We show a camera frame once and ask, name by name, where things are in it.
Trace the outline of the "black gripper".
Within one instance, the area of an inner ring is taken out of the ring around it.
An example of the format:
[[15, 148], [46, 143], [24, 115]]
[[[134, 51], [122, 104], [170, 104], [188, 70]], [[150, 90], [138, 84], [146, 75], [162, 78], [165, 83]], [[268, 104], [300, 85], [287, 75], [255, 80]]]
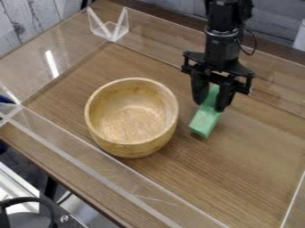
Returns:
[[205, 52], [185, 51], [181, 71], [190, 75], [192, 97], [201, 105], [206, 100], [210, 83], [220, 86], [216, 110], [224, 112], [235, 94], [249, 94], [255, 71], [240, 62], [240, 28], [232, 31], [206, 30]]

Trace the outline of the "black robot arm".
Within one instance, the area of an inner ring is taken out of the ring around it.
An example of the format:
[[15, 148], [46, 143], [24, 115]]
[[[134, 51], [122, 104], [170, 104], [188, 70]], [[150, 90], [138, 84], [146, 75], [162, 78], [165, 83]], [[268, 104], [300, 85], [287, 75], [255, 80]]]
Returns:
[[192, 97], [208, 99], [210, 84], [220, 86], [214, 110], [224, 112], [237, 93], [249, 94], [256, 72], [240, 62], [245, 22], [252, 18], [253, 0], [204, 0], [208, 14], [205, 52], [185, 51], [181, 71], [190, 75]]

